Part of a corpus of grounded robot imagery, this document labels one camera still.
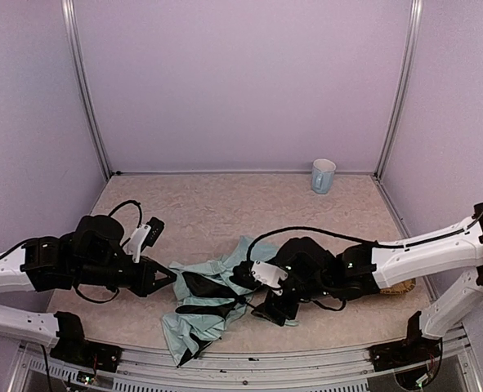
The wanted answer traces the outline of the mint green black umbrella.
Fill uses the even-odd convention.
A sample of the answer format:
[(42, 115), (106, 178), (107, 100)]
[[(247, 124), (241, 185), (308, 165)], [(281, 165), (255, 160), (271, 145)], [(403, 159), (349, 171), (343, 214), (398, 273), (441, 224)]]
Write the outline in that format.
[(176, 275), (172, 290), (177, 299), (174, 311), (161, 318), (163, 336), (172, 360), (182, 367), (197, 358), (225, 330), (245, 315), (253, 294), (262, 288), (233, 283), (234, 268), (246, 260), (253, 239), (242, 236), (234, 251), (200, 264), (170, 264)]

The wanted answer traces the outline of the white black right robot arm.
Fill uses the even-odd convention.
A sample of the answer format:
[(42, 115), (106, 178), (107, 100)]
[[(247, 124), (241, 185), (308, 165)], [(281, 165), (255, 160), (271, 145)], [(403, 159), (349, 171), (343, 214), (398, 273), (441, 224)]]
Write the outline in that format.
[(418, 237), (355, 243), (336, 256), (310, 237), (291, 238), (271, 260), (248, 263), (250, 277), (269, 289), (253, 315), (279, 326), (295, 319), (302, 302), (331, 296), (347, 303), (412, 278), (461, 268), (456, 282), (408, 322), (408, 342), (437, 341), (483, 301), (483, 203), (473, 216)]

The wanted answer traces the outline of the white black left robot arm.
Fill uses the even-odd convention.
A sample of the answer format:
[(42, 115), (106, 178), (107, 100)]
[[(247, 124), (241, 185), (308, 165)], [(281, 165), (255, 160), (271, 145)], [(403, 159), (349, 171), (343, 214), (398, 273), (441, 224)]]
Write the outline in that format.
[[(156, 218), (139, 225), (129, 241), (111, 216), (85, 216), (72, 233), (60, 238), (23, 241), (0, 253), (0, 294), (104, 287), (113, 294), (127, 289), (147, 297), (174, 283), (177, 276), (143, 256), (163, 231)], [(0, 305), (0, 335), (32, 341), (47, 348), (63, 341), (85, 343), (80, 318), (71, 313), (36, 313)]]

